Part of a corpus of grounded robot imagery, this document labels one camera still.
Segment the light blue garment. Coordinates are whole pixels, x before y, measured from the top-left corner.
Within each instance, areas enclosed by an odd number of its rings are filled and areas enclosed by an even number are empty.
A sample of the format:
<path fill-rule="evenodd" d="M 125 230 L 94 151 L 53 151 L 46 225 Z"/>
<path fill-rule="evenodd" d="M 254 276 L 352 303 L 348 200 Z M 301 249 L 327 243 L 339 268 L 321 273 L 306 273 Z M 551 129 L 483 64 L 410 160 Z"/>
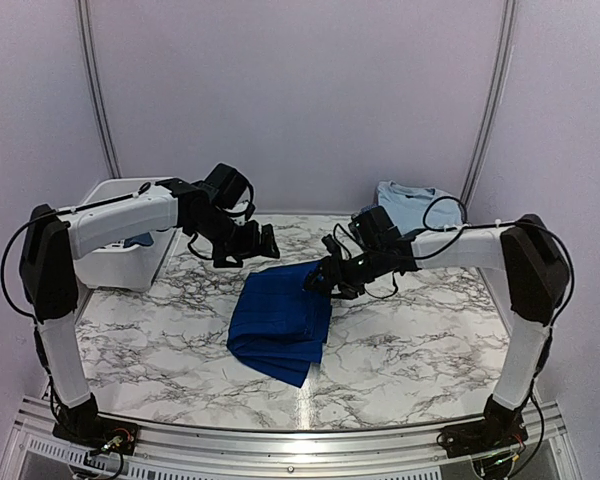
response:
<path fill-rule="evenodd" d="M 376 188 L 377 204 L 382 206 L 401 234 L 424 228 L 460 225 L 463 213 L 460 205 L 446 199 L 448 193 L 433 187 L 407 187 L 394 181 L 381 181 Z"/>

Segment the blue checked shirt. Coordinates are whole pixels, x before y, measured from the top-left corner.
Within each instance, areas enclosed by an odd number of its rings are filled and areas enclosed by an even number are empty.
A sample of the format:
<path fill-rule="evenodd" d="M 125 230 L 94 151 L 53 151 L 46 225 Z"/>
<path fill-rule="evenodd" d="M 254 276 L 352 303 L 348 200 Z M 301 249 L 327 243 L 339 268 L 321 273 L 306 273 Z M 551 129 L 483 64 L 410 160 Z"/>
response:
<path fill-rule="evenodd" d="M 377 203 L 371 203 L 369 205 L 365 205 L 363 207 L 361 207 L 360 209 L 356 210 L 354 213 L 351 214 L 351 219 L 354 220 L 355 218 L 357 218 L 358 216 L 364 214 L 365 212 L 368 212 L 376 207 L 378 207 L 379 205 Z"/>

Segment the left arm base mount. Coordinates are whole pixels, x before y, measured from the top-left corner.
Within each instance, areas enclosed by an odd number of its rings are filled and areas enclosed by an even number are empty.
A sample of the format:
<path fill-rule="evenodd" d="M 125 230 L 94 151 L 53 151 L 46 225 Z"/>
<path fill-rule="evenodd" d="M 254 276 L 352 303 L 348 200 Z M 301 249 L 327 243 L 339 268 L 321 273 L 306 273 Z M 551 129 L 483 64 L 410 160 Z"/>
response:
<path fill-rule="evenodd" d="M 134 453 L 139 426 L 101 416 L 93 394 L 80 405 L 69 408 L 52 390 L 50 408 L 55 420 L 52 431 L 54 437 L 90 447 L 96 455 L 108 451 L 123 455 Z"/>

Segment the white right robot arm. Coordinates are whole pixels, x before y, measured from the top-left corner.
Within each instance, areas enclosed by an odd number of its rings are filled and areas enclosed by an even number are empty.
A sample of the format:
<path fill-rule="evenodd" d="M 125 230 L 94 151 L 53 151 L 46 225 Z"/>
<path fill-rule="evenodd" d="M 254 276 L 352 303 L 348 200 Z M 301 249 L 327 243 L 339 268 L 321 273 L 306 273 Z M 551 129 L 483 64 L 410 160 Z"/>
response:
<path fill-rule="evenodd" d="M 513 326 L 492 400 L 507 410 L 525 403 L 544 367 L 556 319 L 574 291 L 566 246 L 538 215 L 483 225 L 423 225 L 401 234 L 377 206 L 353 217 L 348 232 L 360 254 L 344 258 L 335 237 L 325 236 L 328 254 L 307 275 L 306 290 L 355 299 L 386 274 L 439 268 L 504 272 Z"/>

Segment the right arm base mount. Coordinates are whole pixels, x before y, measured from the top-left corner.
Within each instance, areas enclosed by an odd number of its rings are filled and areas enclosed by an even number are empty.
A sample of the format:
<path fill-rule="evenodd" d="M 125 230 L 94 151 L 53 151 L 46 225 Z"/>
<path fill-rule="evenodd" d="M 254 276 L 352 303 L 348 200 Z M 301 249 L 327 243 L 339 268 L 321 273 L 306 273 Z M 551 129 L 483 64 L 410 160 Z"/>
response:
<path fill-rule="evenodd" d="M 448 458 L 476 455 L 513 445 L 520 446 L 528 439 L 522 416 L 528 400 L 529 396 L 518 407 L 509 409 L 490 395 L 480 420 L 443 427 L 436 443 L 445 450 Z"/>

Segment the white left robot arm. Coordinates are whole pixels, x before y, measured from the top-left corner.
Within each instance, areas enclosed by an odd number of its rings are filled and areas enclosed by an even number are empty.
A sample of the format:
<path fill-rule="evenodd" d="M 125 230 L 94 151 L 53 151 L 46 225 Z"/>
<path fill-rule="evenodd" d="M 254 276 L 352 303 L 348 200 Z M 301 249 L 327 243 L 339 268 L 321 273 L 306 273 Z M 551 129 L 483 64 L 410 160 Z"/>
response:
<path fill-rule="evenodd" d="M 178 230 L 211 245 L 214 268 L 240 268 L 254 257 L 280 256 L 274 229 L 254 220 L 254 187 L 236 168 L 219 163 L 204 179 L 147 181 L 109 198 L 53 208 L 40 204 L 8 240 L 23 241 L 18 274 L 42 346 L 50 381 L 73 409 L 69 431 L 86 445 L 105 438 L 106 423 L 89 408 L 91 389 L 76 337 L 81 296 L 76 265 L 94 251 L 145 233 Z"/>

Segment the dark blue garment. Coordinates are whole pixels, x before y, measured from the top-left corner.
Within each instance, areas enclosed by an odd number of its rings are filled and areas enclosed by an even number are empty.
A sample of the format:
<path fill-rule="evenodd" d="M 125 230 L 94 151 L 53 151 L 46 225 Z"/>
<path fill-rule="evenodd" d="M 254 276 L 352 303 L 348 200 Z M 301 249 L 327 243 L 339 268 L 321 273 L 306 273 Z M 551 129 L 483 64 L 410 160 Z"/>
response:
<path fill-rule="evenodd" d="M 304 289 L 317 266 L 305 262 L 249 274 L 226 342 L 242 364 L 297 388 L 322 360 L 332 314 L 329 298 Z"/>

